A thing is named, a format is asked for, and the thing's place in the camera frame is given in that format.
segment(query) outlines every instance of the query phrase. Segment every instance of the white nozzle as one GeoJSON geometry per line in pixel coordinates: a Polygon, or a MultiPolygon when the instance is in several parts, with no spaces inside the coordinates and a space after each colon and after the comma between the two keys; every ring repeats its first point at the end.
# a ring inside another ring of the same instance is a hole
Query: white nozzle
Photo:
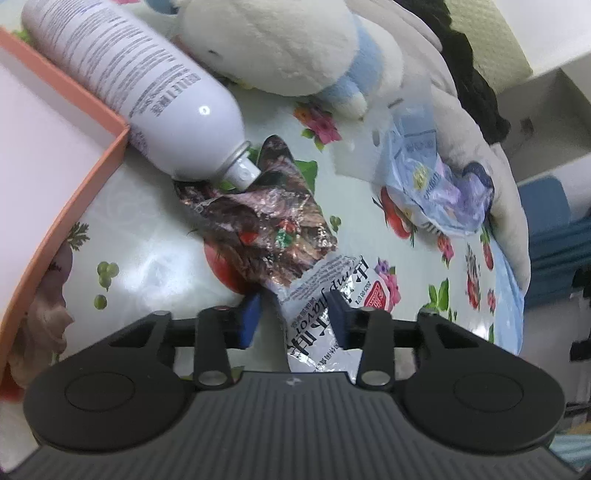
{"type": "Polygon", "coordinates": [[[256,165],[248,159],[248,152],[237,159],[224,174],[223,179],[229,181],[238,190],[246,190],[261,174],[256,165]]]}

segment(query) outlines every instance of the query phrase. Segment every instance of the cardboard box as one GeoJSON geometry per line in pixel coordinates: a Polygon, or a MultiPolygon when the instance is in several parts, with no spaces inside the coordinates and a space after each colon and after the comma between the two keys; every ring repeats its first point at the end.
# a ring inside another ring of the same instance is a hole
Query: cardboard box
{"type": "Polygon", "coordinates": [[[35,289],[123,160],[128,126],[0,28],[0,382],[35,289]]]}

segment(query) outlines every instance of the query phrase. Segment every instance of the black cloth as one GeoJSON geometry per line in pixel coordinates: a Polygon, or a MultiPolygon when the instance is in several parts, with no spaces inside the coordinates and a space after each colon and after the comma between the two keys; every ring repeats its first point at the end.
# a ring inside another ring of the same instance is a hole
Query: black cloth
{"type": "Polygon", "coordinates": [[[468,38],[452,29],[452,16],[444,0],[394,0],[423,20],[438,36],[441,55],[452,73],[462,107],[480,127],[489,145],[503,141],[511,124],[501,117],[496,94],[474,68],[474,54],[468,38]]]}

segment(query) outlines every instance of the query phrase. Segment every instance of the plush toy's eye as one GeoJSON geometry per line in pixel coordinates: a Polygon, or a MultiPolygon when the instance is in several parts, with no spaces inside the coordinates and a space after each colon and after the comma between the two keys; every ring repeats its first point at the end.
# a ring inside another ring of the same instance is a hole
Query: plush toy's eye
{"type": "Polygon", "coordinates": [[[222,58],[222,56],[221,56],[221,55],[220,55],[220,54],[219,54],[217,51],[214,51],[214,50],[208,50],[208,51],[207,51],[207,53],[210,53],[211,55],[213,55],[214,57],[217,57],[217,58],[219,58],[219,59],[221,59],[221,58],[222,58]]]}

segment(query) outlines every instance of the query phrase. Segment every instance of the plush toy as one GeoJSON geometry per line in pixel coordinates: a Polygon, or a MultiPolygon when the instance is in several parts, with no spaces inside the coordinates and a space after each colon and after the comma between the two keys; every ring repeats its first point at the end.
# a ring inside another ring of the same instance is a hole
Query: plush toy
{"type": "MultiPolygon", "coordinates": [[[[392,35],[343,0],[178,0],[178,38],[198,61],[260,90],[315,95],[349,118],[398,96],[392,35]]],[[[170,13],[166,0],[148,0],[170,13]]]]}

